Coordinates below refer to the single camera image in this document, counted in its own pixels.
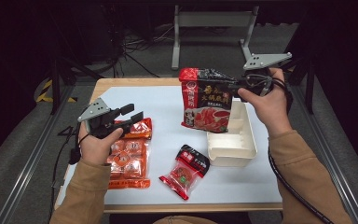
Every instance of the person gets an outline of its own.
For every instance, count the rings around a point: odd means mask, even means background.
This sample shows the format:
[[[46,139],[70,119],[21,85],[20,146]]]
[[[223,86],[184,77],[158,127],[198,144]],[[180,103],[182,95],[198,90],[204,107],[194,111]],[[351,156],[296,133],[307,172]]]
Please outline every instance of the person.
[[[270,68],[273,77],[283,80],[281,69]],[[285,180],[308,202],[333,223],[351,223],[331,176],[318,161],[310,147],[290,124],[284,90],[275,86],[260,97],[246,89],[238,95],[255,108],[258,118],[268,130],[269,150]],[[100,140],[93,136],[81,143],[82,158],[66,190],[62,205],[54,212],[50,223],[99,223],[103,215],[103,197],[107,191],[110,164],[105,164],[110,146],[121,136],[117,129]],[[81,125],[79,138],[86,135]],[[322,223],[278,181],[282,195],[282,223]],[[214,223],[200,217],[178,216],[157,220],[161,223]]]

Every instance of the sleeve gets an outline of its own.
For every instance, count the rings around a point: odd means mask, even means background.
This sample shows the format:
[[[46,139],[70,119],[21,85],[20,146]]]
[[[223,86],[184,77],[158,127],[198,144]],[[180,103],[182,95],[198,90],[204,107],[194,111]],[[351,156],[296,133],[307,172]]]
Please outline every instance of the sleeve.
[[[100,223],[109,176],[110,165],[94,165],[80,159],[62,205],[54,212],[50,224]]]
[[[310,204],[334,223],[351,223],[330,174],[297,133],[269,139],[269,149],[283,178]],[[278,181],[283,223],[322,223]]]

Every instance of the hand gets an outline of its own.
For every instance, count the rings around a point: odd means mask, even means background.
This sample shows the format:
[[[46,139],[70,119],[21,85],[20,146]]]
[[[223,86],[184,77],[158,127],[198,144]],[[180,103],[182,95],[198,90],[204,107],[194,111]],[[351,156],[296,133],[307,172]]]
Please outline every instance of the hand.
[[[269,71],[273,77],[284,81],[281,69],[270,68]],[[270,137],[293,130],[287,117],[286,96],[279,86],[275,85],[265,96],[258,96],[244,88],[238,90],[238,95],[255,108],[255,113],[266,125]]]
[[[87,134],[86,124],[82,122],[80,125],[79,139],[82,139]],[[118,138],[120,138],[122,134],[123,129],[118,128],[107,135],[104,139],[88,135],[80,143],[81,157],[84,161],[88,161],[96,165],[105,164],[107,157],[109,156],[110,147],[118,140]]]

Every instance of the table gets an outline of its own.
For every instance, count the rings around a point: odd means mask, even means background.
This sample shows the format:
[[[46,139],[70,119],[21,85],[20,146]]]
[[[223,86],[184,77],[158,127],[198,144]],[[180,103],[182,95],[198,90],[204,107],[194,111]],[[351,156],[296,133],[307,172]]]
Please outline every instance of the table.
[[[178,78],[103,78],[97,82],[90,100],[93,102],[101,96],[109,106],[112,104],[110,101],[121,104],[122,99],[135,99],[134,95],[137,95],[133,94],[124,97],[124,93],[128,92],[128,90],[138,90],[145,92],[145,95],[140,97],[150,100],[147,101],[150,104],[157,105],[158,103],[153,103],[155,102],[153,97],[157,96],[147,94],[153,90],[165,90],[164,97],[169,99],[181,97],[179,85]],[[180,114],[183,113],[182,102],[168,102],[163,99],[161,99],[161,102],[161,104],[166,105],[166,110],[174,114],[175,119],[176,117],[179,118],[173,121],[173,123],[177,123],[177,126],[170,132],[162,130],[166,127],[162,123],[167,124],[170,121],[166,120],[166,118],[163,120],[158,115],[152,118],[153,139],[151,142],[148,174],[152,182],[150,188],[108,190],[105,195],[105,213],[282,210],[282,198],[277,189],[276,178],[268,164],[267,130],[255,116],[255,112],[254,110],[252,111],[252,106],[249,104],[246,105],[258,154],[246,167],[211,166],[208,174],[193,188],[188,201],[182,200],[182,198],[159,181],[158,176],[166,175],[172,169],[174,157],[181,146],[166,146],[162,148],[161,141],[165,139],[171,141],[174,138],[181,139],[183,138],[183,133],[186,133],[186,142],[199,152],[207,155],[205,154],[206,132],[188,129],[179,124],[179,120],[182,119]],[[135,103],[134,112],[137,113],[139,109],[144,109],[143,106],[141,102]],[[166,111],[161,112],[159,109],[157,111],[151,113],[167,114]],[[75,166],[68,166],[65,183],[60,190],[55,204],[56,208],[64,198],[64,191],[74,170]]]

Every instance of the gray carpet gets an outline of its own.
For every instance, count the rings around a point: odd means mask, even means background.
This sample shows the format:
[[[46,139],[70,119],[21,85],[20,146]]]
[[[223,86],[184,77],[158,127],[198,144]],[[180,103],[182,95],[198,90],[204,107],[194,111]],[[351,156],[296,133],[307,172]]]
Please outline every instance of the gray carpet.
[[[257,26],[254,29],[250,50],[253,53],[281,53],[284,51],[296,25]],[[240,76],[244,65],[244,58],[238,40],[241,31],[236,29],[219,30],[219,34],[211,30],[192,29],[183,32],[180,67],[215,68],[231,76]],[[160,77],[177,77],[178,72],[171,69],[172,41],[166,39],[145,50],[135,50],[128,53],[150,72]],[[103,64],[94,64],[91,69]],[[153,77],[142,66],[130,57],[121,57],[116,65],[120,77]],[[113,70],[103,73],[105,77],[113,77]],[[78,77],[73,88],[67,88],[70,96],[77,97],[76,103],[65,103],[59,115],[51,116],[51,103],[37,103],[37,107],[18,125],[6,142],[0,147],[0,212],[5,202],[21,176],[21,171],[33,155],[35,146],[41,140],[41,133],[46,124],[55,117],[56,122],[46,136],[46,144],[40,150],[40,160],[29,176],[29,182],[24,192],[17,197],[16,203],[6,223],[47,223],[50,204],[51,178],[53,166],[66,136],[58,136],[68,126],[76,126],[76,118],[81,110],[87,106],[95,80],[89,77]],[[299,87],[304,91],[304,83]],[[325,161],[320,144],[315,139],[307,122],[309,115],[301,110],[303,102],[295,101],[289,114],[294,128],[296,128],[315,150],[315,153]],[[327,139],[334,157],[339,164],[342,174],[348,181],[353,198],[358,204],[358,158],[351,144],[342,131],[333,110],[324,96],[319,83],[315,83],[313,101],[314,116],[321,126],[322,135]],[[60,156],[57,169],[57,178],[62,179],[67,167],[69,150],[73,146],[73,138],[65,146]],[[252,223],[280,223],[281,215],[277,211],[250,212]],[[108,223],[108,215],[103,216],[103,223]]]

